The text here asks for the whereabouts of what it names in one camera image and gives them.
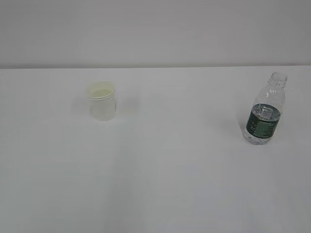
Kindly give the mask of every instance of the table surface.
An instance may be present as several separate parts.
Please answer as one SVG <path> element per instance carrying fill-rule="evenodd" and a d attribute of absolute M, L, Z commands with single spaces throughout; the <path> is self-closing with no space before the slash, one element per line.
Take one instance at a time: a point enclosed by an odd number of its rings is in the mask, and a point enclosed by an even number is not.
<path fill-rule="evenodd" d="M 240 127 L 288 75 L 276 133 Z M 0 70 L 4 233 L 311 232 L 311 67 Z M 112 80 L 117 116 L 89 115 Z"/>

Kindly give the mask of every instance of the plastic water bottle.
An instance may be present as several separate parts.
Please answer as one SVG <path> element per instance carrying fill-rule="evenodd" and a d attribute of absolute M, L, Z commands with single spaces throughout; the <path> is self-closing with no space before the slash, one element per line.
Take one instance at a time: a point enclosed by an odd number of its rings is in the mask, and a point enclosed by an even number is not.
<path fill-rule="evenodd" d="M 243 132 L 245 139 L 254 145 L 268 143 L 283 112 L 287 76 L 273 73 L 257 95 L 248 122 Z"/>

